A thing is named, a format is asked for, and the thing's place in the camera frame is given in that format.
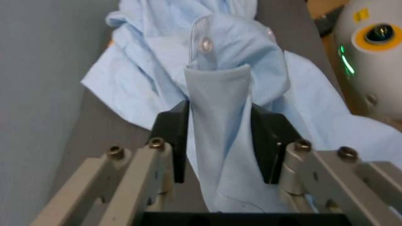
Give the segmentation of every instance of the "white button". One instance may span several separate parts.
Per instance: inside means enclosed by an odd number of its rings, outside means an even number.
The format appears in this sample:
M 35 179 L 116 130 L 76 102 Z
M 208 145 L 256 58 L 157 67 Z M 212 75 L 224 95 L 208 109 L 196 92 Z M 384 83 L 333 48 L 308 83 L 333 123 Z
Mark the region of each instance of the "white button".
M 209 53 L 210 51 L 212 51 L 212 49 L 214 48 L 214 43 L 212 42 L 212 40 L 208 37 L 205 37 L 202 39 L 201 42 L 201 52 L 206 54 Z

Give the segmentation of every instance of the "metal linkage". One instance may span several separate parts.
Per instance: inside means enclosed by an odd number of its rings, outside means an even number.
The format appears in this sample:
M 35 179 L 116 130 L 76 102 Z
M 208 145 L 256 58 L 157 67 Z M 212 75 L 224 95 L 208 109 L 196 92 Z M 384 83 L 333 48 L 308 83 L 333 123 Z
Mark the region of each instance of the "metal linkage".
M 31 226 L 81 224 L 95 200 L 111 200 L 130 160 L 131 151 L 118 146 L 100 158 L 87 158 Z
M 314 151 L 298 140 L 286 148 L 279 182 L 284 202 L 297 212 L 306 208 L 305 194 L 320 213 L 344 213 L 357 226 L 400 226 L 390 210 L 402 210 L 402 172 L 389 162 L 361 162 L 357 151 Z

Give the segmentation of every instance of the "metal bolt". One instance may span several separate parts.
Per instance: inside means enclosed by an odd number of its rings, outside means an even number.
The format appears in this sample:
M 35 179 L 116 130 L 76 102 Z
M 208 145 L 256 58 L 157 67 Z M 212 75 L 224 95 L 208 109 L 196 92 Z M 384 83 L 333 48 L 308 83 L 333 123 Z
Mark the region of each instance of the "metal bolt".
M 357 153 L 356 150 L 350 147 L 340 147 L 338 150 L 338 156 L 343 160 L 347 162 L 356 162 L 357 159 L 359 158 L 359 154 Z
M 202 39 L 201 52 L 203 52 L 204 54 L 207 54 L 210 51 L 212 51 L 213 48 L 214 48 L 214 42 L 210 38 L 205 37 L 204 39 Z
M 106 154 L 110 159 L 120 160 L 124 158 L 124 149 L 119 146 L 112 146 Z
M 161 137 L 154 137 L 149 141 L 148 147 L 152 149 L 164 149 L 165 140 Z
M 311 142 L 300 138 L 295 141 L 295 151 L 297 152 L 309 152 L 311 151 Z

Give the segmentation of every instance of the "green light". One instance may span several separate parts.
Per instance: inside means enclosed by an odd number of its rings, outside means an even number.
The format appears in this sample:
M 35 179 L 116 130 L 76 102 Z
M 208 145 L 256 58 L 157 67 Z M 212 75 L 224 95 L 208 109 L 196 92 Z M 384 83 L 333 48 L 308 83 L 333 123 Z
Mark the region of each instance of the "green light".
M 345 66 L 347 67 L 347 69 L 350 71 L 350 73 L 354 74 L 354 69 L 349 64 L 349 62 L 346 60 L 346 57 L 344 55 L 342 55 L 342 61 L 345 64 Z

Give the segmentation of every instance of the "yellow label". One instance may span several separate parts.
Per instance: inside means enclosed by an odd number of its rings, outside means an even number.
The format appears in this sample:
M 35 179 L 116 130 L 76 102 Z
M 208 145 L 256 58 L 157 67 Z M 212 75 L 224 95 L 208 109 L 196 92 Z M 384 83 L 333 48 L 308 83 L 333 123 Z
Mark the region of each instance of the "yellow label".
M 368 8 L 362 8 L 361 10 L 357 11 L 354 16 L 353 19 L 356 23 L 363 21 L 365 19 L 368 19 L 370 17 L 369 14 L 369 9 Z

